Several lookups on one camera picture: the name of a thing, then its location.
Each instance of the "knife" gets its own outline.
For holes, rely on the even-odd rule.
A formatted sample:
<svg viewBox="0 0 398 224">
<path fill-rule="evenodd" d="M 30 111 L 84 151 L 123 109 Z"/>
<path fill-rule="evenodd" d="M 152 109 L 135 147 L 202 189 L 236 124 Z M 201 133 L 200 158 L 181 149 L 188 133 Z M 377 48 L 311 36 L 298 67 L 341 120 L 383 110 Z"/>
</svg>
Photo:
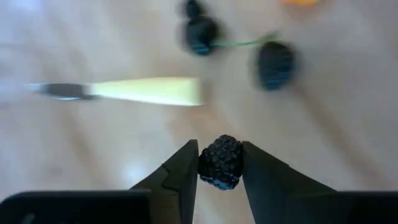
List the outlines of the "knife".
<svg viewBox="0 0 398 224">
<path fill-rule="evenodd" d="M 200 82 L 196 78 L 143 78 L 91 84 L 33 83 L 29 84 L 29 88 L 57 100 L 92 100 L 105 97 L 166 105 L 202 104 Z"/>
</svg>

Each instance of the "wooden surface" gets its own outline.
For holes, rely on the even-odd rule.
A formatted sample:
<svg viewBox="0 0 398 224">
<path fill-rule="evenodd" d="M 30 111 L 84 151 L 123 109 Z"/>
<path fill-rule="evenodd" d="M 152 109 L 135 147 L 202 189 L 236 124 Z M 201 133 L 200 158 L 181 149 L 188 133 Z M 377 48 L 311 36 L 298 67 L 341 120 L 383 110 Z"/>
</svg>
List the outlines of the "wooden surface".
<svg viewBox="0 0 398 224">
<path fill-rule="evenodd" d="M 127 189 L 189 139 L 252 141 L 336 189 L 396 189 L 398 36 L 393 0 L 203 0 L 228 40 L 270 30 L 293 43 L 288 88 L 253 82 L 255 48 L 194 57 L 180 46 L 182 1 L 0 2 L 0 198 L 22 190 Z M 196 108 L 130 101 L 53 101 L 31 82 L 200 77 Z M 195 223 L 252 223 L 244 186 L 198 182 Z"/>
</svg>

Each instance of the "orange object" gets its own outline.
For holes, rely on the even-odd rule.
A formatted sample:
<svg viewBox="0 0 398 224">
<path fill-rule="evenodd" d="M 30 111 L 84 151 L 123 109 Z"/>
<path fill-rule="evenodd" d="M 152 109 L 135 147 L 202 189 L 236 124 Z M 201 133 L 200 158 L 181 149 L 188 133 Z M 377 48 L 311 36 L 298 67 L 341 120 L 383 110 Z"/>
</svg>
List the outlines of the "orange object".
<svg viewBox="0 0 398 224">
<path fill-rule="evenodd" d="M 301 6 L 308 6 L 317 3 L 319 0 L 284 0 L 288 3 L 298 4 Z"/>
</svg>

